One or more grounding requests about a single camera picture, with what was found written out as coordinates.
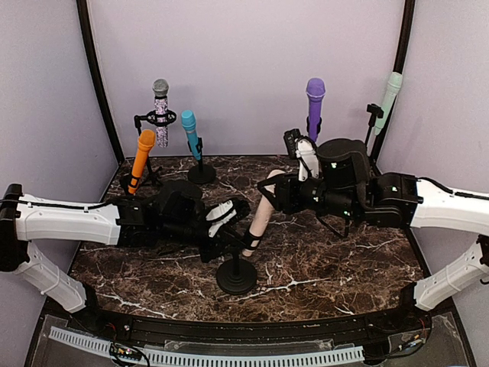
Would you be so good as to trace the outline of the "pale pink microphone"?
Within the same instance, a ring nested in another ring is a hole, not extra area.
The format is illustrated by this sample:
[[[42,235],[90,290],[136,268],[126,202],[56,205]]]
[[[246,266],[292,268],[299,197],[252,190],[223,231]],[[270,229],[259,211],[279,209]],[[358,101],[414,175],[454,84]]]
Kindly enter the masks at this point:
[[[270,203],[268,198],[262,194],[254,214],[254,218],[244,234],[244,248],[241,251],[243,256],[251,256],[260,245],[274,211],[275,209],[273,205]]]

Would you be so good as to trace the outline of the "purple microphone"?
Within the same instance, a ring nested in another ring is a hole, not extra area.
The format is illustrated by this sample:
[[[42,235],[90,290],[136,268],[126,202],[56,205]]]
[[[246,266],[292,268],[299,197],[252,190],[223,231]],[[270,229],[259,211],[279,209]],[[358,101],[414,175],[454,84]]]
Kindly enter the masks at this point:
[[[318,121],[322,117],[322,101],[326,95],[325,83],[320,78],[312,78],[306,85],[308,98],[308,116],[311,122]]]

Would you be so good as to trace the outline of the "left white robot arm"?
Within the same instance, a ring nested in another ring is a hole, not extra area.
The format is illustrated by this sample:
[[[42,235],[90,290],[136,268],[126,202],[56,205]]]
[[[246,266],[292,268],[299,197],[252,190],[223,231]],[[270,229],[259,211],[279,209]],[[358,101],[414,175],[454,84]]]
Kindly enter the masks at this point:
[[[206,207],[202,192],[172,180],[148,198],[117,196],[103,203],[47,200],[11,184],[1,200],[1,270],[23,277],[54,299],[91,333],[102,333],[108,317],[97,308],[94,291],[46,258],[34,241],[59,239],[115,247],[151,247],[166,239],[199,249],[203,262],[242,244],[233,225],[250,213],[247,200],[232,197]]]

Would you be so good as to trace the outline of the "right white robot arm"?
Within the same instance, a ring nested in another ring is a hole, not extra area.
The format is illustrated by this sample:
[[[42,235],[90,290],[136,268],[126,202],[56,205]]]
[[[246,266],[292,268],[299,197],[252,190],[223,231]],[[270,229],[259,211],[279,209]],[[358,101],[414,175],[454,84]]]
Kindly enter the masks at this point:
[[[390,325],[407,331],[419,310],[445,299],[488,274],[488,196],[448,188],[427,177],[371,173],[360,140],[337,138],[316,146],[307,137],[286,138],[287,151],[300,163],[297,174],[277,174],[257,188],[278,212],[312,210],[317,219],[332,215],[347,224],[387,228],[445,228],[477,234],[475,242],[434,275],[408,285]]]

